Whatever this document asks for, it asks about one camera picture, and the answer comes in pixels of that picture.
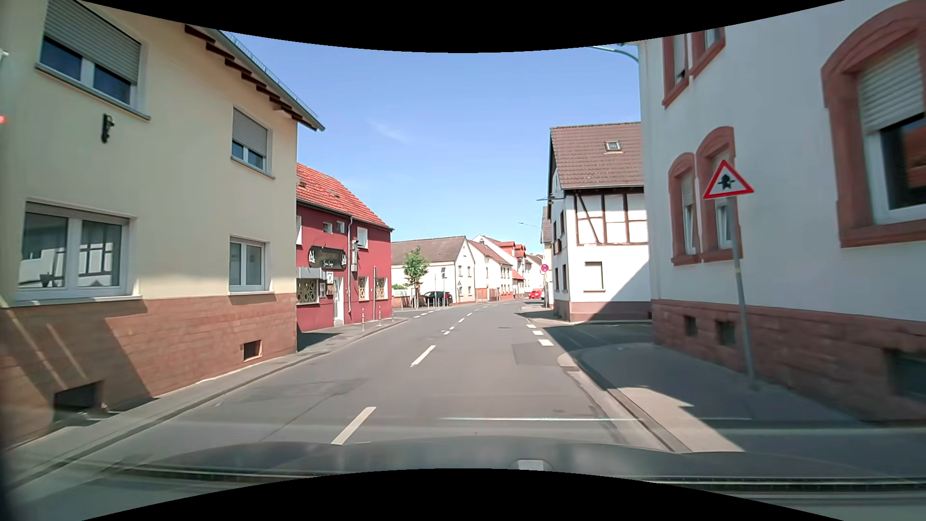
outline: red brick wall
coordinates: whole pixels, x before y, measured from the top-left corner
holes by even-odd
[[[0,310],[10,443],[43,434],[54,394],[102,381],[110,409],[295,352],[295,294],[125,300]],[[242,344],[262,340],[244,362]]]
[[[685,334],[684,316],[697,320]],[[926,323],[879,317],[747,308],[758,375],[871,420],[926,418],[926,403],[893,392],[886,351],[926,354]],[[715,321],[736,324],[737,348],[722,346]],[[744,372],[738,308],[727,304],[653,301],[656,342]]]

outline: white wall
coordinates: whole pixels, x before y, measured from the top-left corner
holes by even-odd
[[[734,129],[749,304],[926,320],[926,242],[840,248],[820,68],[898,2],[845,0],[726,28],[726,46],[667,107],[659,40],[641,48],[644,175],[654,299],[736,302],[732,261],[670,262],[668,170],[713,129]]]

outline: red tile roof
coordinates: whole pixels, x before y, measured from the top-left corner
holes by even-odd
[[[298,177],[295,187],[297,200],[340,211],[360,221],[389,228],[379,216],[373,213],[373,210],[370,210],[340,181],[330,175],[312,170],[299,163],[295,164],[295,175]]]

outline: sidewalk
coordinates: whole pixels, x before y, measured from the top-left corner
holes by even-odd
[[[309,333],[300,332],[296,353],[249,365],[244,369],[171,391],[144,405],[87,426],[66,426],[42,438],[26,442],[5,454],[4,463],[9,467],[9,487],[14,489],[223,394],[407,320],[396,317],[394,320],[383,320],[379,326],[373,322],[363,326],[350,324]]]
[[[926,476],[926,428],[871,426],[764,382],[754,391],[743,374],[651,343],[569,355],[676,451],[763,452]]]

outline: cream house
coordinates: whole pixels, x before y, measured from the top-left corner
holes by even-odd
[[[294,352],[305,103],[226,32],[75,0],[0,4],[0,48],[5,441]]]

